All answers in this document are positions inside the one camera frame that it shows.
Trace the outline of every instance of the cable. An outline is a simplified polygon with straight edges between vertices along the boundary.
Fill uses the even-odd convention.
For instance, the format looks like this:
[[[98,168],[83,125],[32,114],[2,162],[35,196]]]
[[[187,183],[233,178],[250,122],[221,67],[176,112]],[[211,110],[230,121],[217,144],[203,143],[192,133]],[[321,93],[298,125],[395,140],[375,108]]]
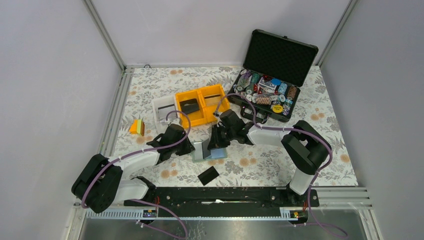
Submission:
[[[190,130],[192,129],[192,124],[191,124],[191,122],[190,122],[190,119],[189,119],[189,116],[187,116],[184,112],[182,112],[182,111],[178,111],[178,110],[172,110],[172,111],[170,111],[170,112],[168,112],[168,114],[166,115],[166,120],[168,120],[168,116],[171,114],[171,113],[180,113],[180,114],[182,114],[182,115],[184,115],[184,117],[188,120],[188,129],[187,129],[187,133],[185,134],[185,136],[184,137],[182,137],[179,141],[177,141],[177,142],[175,142],[175,143],[172,143],[172,144],[169,144],[169,145],[166,145],[166,146],[159,146],[159,147],[152,147],[152,148],[148,148],[148,149],[145,149],[145,150],[143,150],[143,149],[141,149],[141,150],[137,150],[137,151],[133,151],[133,152],[130,152],[130,153],[128,153],[128,154],[126,154],[126,155],[124,155],[124,156],[122,156],[121,158],[117,158],[117,159],[115,159],[115,160],[113,160],[113,161],[110,161],[108,164],[106,164],[98,173],[97,173],[97,175],[94,177],[94,179],[91,181],[91,183],[88,185],[88,187],[87,187],[87,190],[85,190],[85,193],[84,193],[84,195],[82,196],[82,200],[81,200],[81,206],[82,206],[82,208],[83,209],[87,209],[87,208],[89,208],[87,205],[86,205],[86,200],[87,200],[87,196],[89,195],[89,192],[91,191],[91,189],[93,188],[93,186],[94,186],[94,184],[97,182],[97,180],[103,175],[103,173],[110,167],[110,166],[112,166],[113,164],[115,164],[115,163],[117,163],[117,162],[119,162],[119,161],[121,161],[121,160],[123,160],[123,159],[126,159],[126,158],[128,158],[128,157],[130,157],[130,156],[133,156],[133,155],[135,155],[135,154],[139,154],[139,153],[143,153],[143,152],[150,152],[150,151],[155,151],[155,150],[160,150],[160,149],[167,149],[167,148],[172,148],[172,147],[174,147],[174,146],[176,146],[176,145],[178,145],[178,144],[180,144],[180,143],[182,143],[188,136],[189,136],[189,133],[190,133]],[[142,203],[143,204],[147,204],[147,205],[151,205],[151,206],[156,206],[156,204],[155,205],[152,205],[153,203],[147,203],[147,202],[144,202],[144,201],[142,201]],[[157,205],[159,208],[161,208],[161,209],[164,209],[164,210],[166,210],[167,212],[169,212],[170,214],[172,214],[174,217],[176,217],[178,220],[179,220],[179,222],[181,223],[181,225],[182,225],[182,227],[184,228],[184,231],[185,231],[185,237],[184,238],[181,238],[181,237],[178,237],[178,236],[175,236],[175,235],[173,235],[172,233],[169,233],[169,232],[166,232],[166,231],[164,231],[164,230],[161,230],[161,229],[158,229],[158,228],[155,228],[155,227],[151,227],[151,226],[149,226],[149,227],[151,227],[152,229],[155,229],[155,230],[158,230],[158,231],[160,231],[160,232],[162,232],[162,233],[164,233],[164,234],[167,234],[167,235],[169,235],[169,236],[173,236],[174,238],[178,238],[178,239],[187,239],[188,237],[189,237],[189,235],[188,235],[188,233],[187,233],[187,229],[186,229],[186,226],[184,225],[184,223],[177,217],[177,215],[175,215],[175,213],[173,213],[171,210],[169,210],[169,209],[167,209],[166,207],[164,207],[164,206],[159,206],[159,205]]]
[[[317,140],[320,144],[322,144],[322,145],[324,145],[324,147],[325,147],[325,149],[327,149],[327,151],[328,151],[328,155],[329,155],[329,159],[328,159],[328,161],[327,161],[327,163],[325,163],[322,167],[320,167],[320,168],[318,168],[318,170],[316,171],[316,173],[315,173],[315,176],[312,178],[312,181],[310,182],[310,185],[309,185],[309,187],[308,187],[308,189],[307,189],[307,207],[308,207],[308,209],[309,209],[309,212],[310,212],[310,215],[312,216],[312,218],[315,220],[315,222],[316,223],[314,223],[314,224],[312,224],[312,223],[307,223],[307,225],[319,225],[322,229],[324,229],[328,234],[330,234],[330,235],[332,235],[332,236],[335,236],[335,237],[337,237],[337,238],[341,238],[341,239],[347,239],[348,237],[349,237],[349,235],[348,235],[348,233],[345,231],[345,230],[343,230],[342,228],[340,228],[339,226],[336,226],[336,225],[333,225],[333,224],[329,224],[329,223],[320,223],[318,220],[317,220],[317,218],[315,217],[315,215],[314,215],[314,213],[313,213],[313,211],[312,211],[312,208],[311,208],[311,188],[312,188],[312,184],[314,184],[314,182],[315,182],[315,180],[318,178],[318,174],[320,173],[320,171],[321,170],[323,170],[324,168],[326,168],[332,161],[333,161],[333,152],[332,152],[332,150],[331,150],[331,148],[326,144],[326,142],[324,142],[321,138],[319,138],[318,136],[316,136],[316,135],[314,135],[314,134],[312,134],[312,133],[310,133],[310,132],[308,132],[308,131],[304,131],[304,130],[300,130],[300,129],[297,129],[297,128],[293,128],[293,127],[272,127],[272,126],[260,126],[260,125],[258,125],[257,123],[256,123],[256,109],[255,109],[255,107],[253,106],[253,104],[249,101],[249,100],[247,100],[247,98],[245,98],[244,96],[242,96],[242,95],[240,95],[240,94],[237,94],[237,93],[228,93],[227,95],[225,95],[223,98],[221,98],[221,101],[218,103],[218,106],[216,107],[216,110],[215,110],[215,114],[217,114],[218,113],[218,109],[220,108],[220,106],[221,106],[221,103],[222,103],[222,101],[225,99],[225,98],[227,98],[228,96],[238,96],[238,97],[240,97],[240,98],[242,98],[242,99],[244,99],[244,100],[246,100],[246,102],[250,105],[250,107],[252,108],[252,110],[253,110],[253,118],[252,118],[252,121],[253,121],[253,124],[256,126],[256,127],[258,127],[258,128],[260,128],[260,129],[265,129],[265,130],[276,130],[276,131],[294,131],[294,132],[298,132],[298,133],[301,133],[301,134],[305,134],[305,135],[308,135],[308,136],[310,136],[311,138],[313,138],[313,139],[315,139],[315,140]],[[340,231],[342,231],[343,233],[344,233],[344,235],[338,235],[338,234],[335,234],[335,233],[333,233],[333,232],[331,232],[331,231],[329,231],[326,227],[333,227],[333,228],[336,228],[336,229],[339,229]]]
[[[142,224],[142,226],[146,226],[146,227],[148,227],[150,229],[159,231],[161,233],[164,233],[164,234],[166,234],[168,236],[171,236],[173,238],[176,238],[176,239],[182,239],[182,240],[184,240],[184,239],[187,239],[189,237],[189,232],[187,231],[186,225],[184,224],[184,222],[173,211],[169,210],[168,208],[166,208],[164,206],[161,206],[161,205],[158,205],[158,204],[154,204],[154,203],[150,203],[150,202],[147,202],[147,201],[138,200],[138,199],[130,199],[130,200],[131,201],[134,201],[134,202],[137,202],[137,203],[141,203],[141,204],[145,204],[145,205],[149,205],[149,206],[161,208],[161,209],[167,211],[168,213],[170,213],[181,224],[181,226],[182,226],[182,228],[184,229],[184,232],[185,232],[185,237],[174,235],[174,234],[172,234],[170,232],[167,232],[165,230],[159,229],[159,228],[154,227],[154,226],[150,226],[149,224]]]

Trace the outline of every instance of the black case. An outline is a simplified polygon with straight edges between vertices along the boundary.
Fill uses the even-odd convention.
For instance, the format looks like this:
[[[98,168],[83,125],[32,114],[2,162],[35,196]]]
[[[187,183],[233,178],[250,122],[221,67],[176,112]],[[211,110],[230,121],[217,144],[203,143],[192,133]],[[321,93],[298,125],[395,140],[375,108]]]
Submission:
[[[273,112],[269,105],[252,103],[256,109],[256,122],[264,124],[268,120],[268,117],[283,123],[290,120],[299,93],[301,92],[299,87],[303,86],[317,53],[318,47],[314,45],[259,29],[252,32],[243,67],[251,72],[260,75],[265,74],[281,80],[288,85],[287,91],[290,86],[297,88],[288,115],[283,115],[282,112]],[[241,74],[238,75],[234,84],[237,84],[240,76]],[[232,87],[228,93],[234,93],[234,88]],[[252,110],[246,100],[239,96],[229,96],[228,99],[230,102],[241,106],[240,114],[242,117],[253,120],[253,111],[252,114],[245,112],[246,108]]]

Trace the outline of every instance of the floral tablecloth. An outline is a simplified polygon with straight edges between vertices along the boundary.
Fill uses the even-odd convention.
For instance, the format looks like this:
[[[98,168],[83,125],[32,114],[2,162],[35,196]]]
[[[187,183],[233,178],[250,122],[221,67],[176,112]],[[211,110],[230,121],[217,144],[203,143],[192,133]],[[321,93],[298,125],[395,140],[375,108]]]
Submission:
[[[124,113],[113,155],[139,150],[158,133],[153,120],[152,99],[196,88],[221,84],[225,90],[233,85],[242,67],[136,68],[125,103]],[[240,107],[231,104],[236,113]],[[145,135],[131,135],[134,119],[144,118]],[[332,146],[333,162],[315,181],[315,186],[358,185],[327,88],[318,66],[312,66],[298,97],[291,120],[282,123],[269,118],[267,125],[292,126],[298,120],[312,125]],[[206,140],[211,124],[192,128],[192,142]],[[241,145],[237,141],[227,148],[228,158],[193,163],[191,155],[175,156],[133,174],[143,176],[161,187],[201,187],[198,175],[214,166],[219,176],[207,187],[285,186],[292,178],[295,164],[283,147]]]

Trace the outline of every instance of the white wall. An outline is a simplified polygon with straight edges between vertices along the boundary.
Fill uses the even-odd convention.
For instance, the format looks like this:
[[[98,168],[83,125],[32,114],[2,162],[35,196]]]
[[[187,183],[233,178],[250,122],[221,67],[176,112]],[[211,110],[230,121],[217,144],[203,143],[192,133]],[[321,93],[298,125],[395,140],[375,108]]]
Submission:
[[[423,239],[424,3],[360,1],[322,73],[385,240]]]
[[[323,50],[349,0],[93,0],[127,64],[236,64],[254,29]]]
[[[81,0],[1,1],[0,32],[0,239],[59,239],[120,70]]]

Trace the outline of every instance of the yellow round object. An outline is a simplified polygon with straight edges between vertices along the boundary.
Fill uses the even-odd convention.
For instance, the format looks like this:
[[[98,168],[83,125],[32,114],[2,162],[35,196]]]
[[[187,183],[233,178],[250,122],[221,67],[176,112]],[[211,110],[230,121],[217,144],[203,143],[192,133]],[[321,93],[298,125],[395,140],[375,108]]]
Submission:
[[[272,111],[274,113],[279,114],[283,111],[283,107],[281,105],[275,105],[275,106],[272,107]]]

